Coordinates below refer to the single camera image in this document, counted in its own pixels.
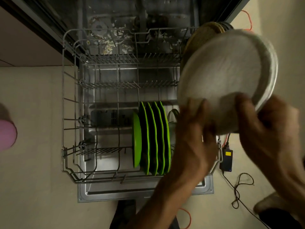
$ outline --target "person's left hand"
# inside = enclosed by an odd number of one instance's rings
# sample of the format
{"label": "person's left hand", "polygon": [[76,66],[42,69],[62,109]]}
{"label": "person's left hand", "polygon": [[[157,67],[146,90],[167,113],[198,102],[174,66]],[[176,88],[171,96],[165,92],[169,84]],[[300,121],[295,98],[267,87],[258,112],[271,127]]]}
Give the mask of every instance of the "person's left hand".
{"label": "person's left hand", "polygon": [[215,130],[207,122],[209,103],[203,100],[192,116],[189,99],[187,106],[180,106],[176,125],[176,145],[169,174],[190,183],[191,188],[204,179],[211,170],[218,153]]}

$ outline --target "pink balloon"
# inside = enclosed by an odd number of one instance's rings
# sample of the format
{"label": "pink balloon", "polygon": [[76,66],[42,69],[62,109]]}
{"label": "pink balloon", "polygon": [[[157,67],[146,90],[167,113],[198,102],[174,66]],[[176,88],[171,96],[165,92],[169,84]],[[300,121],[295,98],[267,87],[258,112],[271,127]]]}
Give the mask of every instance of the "pink balloon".
{"label": "pink balloon", "polygon": [[0,120],[0,151],[10,148],[16,141],[17,129],[13,123]]}

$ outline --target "beige tile floor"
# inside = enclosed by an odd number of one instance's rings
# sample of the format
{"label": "beige tile floor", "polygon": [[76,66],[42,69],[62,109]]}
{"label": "beige tile floor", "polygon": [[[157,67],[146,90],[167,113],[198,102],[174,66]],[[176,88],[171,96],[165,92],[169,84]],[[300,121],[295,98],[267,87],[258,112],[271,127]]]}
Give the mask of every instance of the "beige tile floor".
{"label": "beige tile floor", "polygon": [[[278,52],[276,92],[300,108],[301,116],[305,109],[299,98],[304,96],[303,7],[303,0],[251,0],[245,7],[253,30],[270,38]],[[232,24],[249,27],[245,13]],[[116,201],[78,204],[76,185],[60,171],[61,68],[1,68],[0,82],[0,103],[18,129],[15,145],[0,153],[1,228],[109,228]],[[231,135],[230,147],[233,171],[227,177],[235,182],[241,172],[253,176],[254,186],[239,189],[241,199],[252,208],[272,187],[245,155],[238,135]],[[232,208],[233,190],[219,170],[214,174],[214,188],[215,194],[191,196],[183,205],[192,215],[191,229],[264,228],[243,206]],[[181,228],[188,224],[184,212],[177,217]]]}

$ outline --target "wire rack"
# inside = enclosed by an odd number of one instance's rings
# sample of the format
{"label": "wire rack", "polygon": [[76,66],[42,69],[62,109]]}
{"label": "wire rack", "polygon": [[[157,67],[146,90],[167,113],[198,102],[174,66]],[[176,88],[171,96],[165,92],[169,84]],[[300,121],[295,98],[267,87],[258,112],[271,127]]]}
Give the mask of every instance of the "wire rack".
{"label": "wire rack", "polygon": [[[177,108],[181,51],[195,28],[124,28],[68,31],[63,40],[74,56],[73,71],[63,65],[62,170],[76,183],[149,181],[134,169],[130,115],[139,103],[163,101]],[[76,33],[73,45],[65,41]],[[221,146],[210,172],[222,161]]]}

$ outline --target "person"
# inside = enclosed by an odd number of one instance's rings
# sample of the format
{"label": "person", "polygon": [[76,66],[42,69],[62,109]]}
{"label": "person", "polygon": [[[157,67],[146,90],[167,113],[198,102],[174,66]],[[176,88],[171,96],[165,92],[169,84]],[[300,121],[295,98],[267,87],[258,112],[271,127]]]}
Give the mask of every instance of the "person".
{"label": "person", "polygon": [[[158,183],[147,204],[128,222],[128,229],[167,229],[195,186],[210,171],[218,153],[209,103],[196,115],[180,106],[172,167]],[[299,141],[299,111],[271,96],[257,114],[245,94],[235,99],[239,138],[249,158],[290,206],[305,228],[305,170]]]}

